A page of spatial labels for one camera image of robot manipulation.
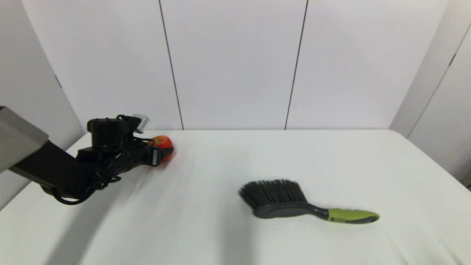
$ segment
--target red apple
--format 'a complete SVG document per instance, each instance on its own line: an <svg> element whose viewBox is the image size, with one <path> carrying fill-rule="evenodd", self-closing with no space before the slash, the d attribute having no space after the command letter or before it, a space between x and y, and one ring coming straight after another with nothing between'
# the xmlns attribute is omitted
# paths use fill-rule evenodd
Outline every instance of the red apple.
<svg viewBox="0 0 471 265"><path fill-rule="evenodd" d="M170 140L170 138L168 138L168 137L165 136L165 135L159 135L159 136L153 137L152 139L155 140L154 146L160 147L160 148L162 148L162 149L173 147L172 140ZM172 156L172 154L173 154L173 153L167 155L167 156L166 156L164 159L162 159L160 162L165 162L165 161L169 160L170 157Z"/></svg>

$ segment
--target black brush head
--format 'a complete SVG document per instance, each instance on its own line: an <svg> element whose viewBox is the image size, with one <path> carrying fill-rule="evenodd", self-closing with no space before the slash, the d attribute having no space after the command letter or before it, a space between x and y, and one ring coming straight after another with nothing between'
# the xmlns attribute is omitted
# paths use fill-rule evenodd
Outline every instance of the black brush head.
<svg viewBox="0 0 471 265"><path fill-rule="evenodd" d="M239 195L252 208L278 202L307 202L297 182L289 180L252 181L239 190Z"/></svg>

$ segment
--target black cable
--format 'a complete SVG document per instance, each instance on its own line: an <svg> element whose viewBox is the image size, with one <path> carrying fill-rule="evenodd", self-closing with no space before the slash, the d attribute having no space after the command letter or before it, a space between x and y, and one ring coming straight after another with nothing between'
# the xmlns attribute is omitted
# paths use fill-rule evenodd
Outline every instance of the black cable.
<svg viewBox="0 0 471 265"><path fill-rule="evenodd" d="M90 196L95 192L95 190L90 190L84 197L78 199L78 200L74 200L74 201L71 201L71 200L66 200L64 198L62 198L59 193L57 192L57 189L56 188L53 188L52 189L52 196L54 196L54 198L56 198L56 200L58 200L59 202L63 203L63 204L67 204L67 205L77 205L79 203L82 203L84 202L86 199L90 198Z"/></svg>
<svg viewBox="0 0 471 265"><path fill-rule="evenodd" d="M132 158L129 158L129 160L125 163L123 163L123 165L121 165L118 169L116 169L113 174L111 174L111 176L114 176L116 175L116 173L118 173L123 167L125 167L127 164L129 164L130 162L132 162L134 159L138 158L139 156L145 154L146 152L148 152L154 145L155 145L155 139L150 139L150 138L139 138L139 137L134 137L134 139L137 139L137 140L141 140L141 141L152 141L152 144L149 144L147 146L147 148L141 153L141 154L138 154L136 155L135 157L132 157Z"/></svg>

